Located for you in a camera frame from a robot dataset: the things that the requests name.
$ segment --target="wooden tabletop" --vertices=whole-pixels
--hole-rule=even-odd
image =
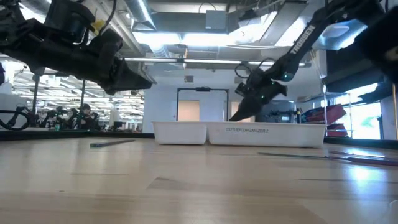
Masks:
[[[398,167],[257,154],[398,151],[116,140],[0,142],[0,223],[398,223]]]

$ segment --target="ceiling light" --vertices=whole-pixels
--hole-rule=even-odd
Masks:
[[[282,35],[275,46],[285,47],[293,46],[293,43],[300,37],[300,34],[307,26],[307,22],[303,17],[299,17]]]
[[[184,62],[187,63],[221,63],[221,64],[230,64],[237,65],[241,63],[239,60],[206,60],[206,59],[185,59]]]
[[[133,34],[140,44],[167,45],[167,44],[179,44],[181,42],[180,35],[174,33],[133,32]]]
[[[126,58],[128,62],[153,62],[153,63],[212,63],[212,64],[227,64],[227,65],[239,65],[242,61],[240,60],[212,60],[212,59],[177,59],[177,58]],[[260,61],[250,61],[249,65],[259,65]],[[263,62],[263,66],[272,66],[273,62]],[[304,67],[305,63],[300,63],[300,67]]]
[[[126,58],[127,62],[163,62],[163,63],[175,63],[176,58]]]
[[[198,47],[219,47],[233,43],[228,34],[185,34],[181,42],[181,44]]]

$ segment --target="ceiling duct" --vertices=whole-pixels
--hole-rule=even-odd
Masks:
[[[150,16],[151,9],[146,0],[126,0],[126,4],[135,22],[156,30],[154,21]],[[170,57],[169,51],[164,45],[149,45],[149,47],[156,57]]]
[[[275,45],[307,6],[305,1],[286,1],[259,43],[266,46]]]
[[[146,27],[156,30],[156,26],[150,16],[150,8],[146,0],[125,0],[128,8],[132,13],[135,22],[145,25]]]

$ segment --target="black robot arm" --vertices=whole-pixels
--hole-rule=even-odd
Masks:
[[[34,74],[51,68],[96,82],[111,95],[151,87],[151,81],[118,57],[123,40],[112,29],[87,45],[95,17],[84,5],[53,0],[42,24],[25,20],[18,2],[0,0],[0,52],[26,63]]]
[[[326,7],[317,10],[300,37],[266,71],[258,66],[251,72],[246,83],[240,83],[236,93],[243,96],[238,111],[229,121],[240,121],[258,114],[261,108],[279,94],[287,95],[287,87],[276,80],[288,82],[299,69],[301,59],[312,48],[328,25],[359,19],[370,25],[384,14],[379,0],[333,0]]]

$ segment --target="shelf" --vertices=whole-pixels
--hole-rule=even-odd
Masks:
[[[325,121],[307,121],[302,122],[302,124],[325,124]]]
[[[340,96],[345,96],[348,93],[325,93],[326,94],[326,99],[333,99],[336,97]],[[308,103],[311,101],[318,101],[318,100],[324,100],[323,93],[317,94],[317,95],[312,95],[312,96],[301,96],[297,98],[297,103]]]

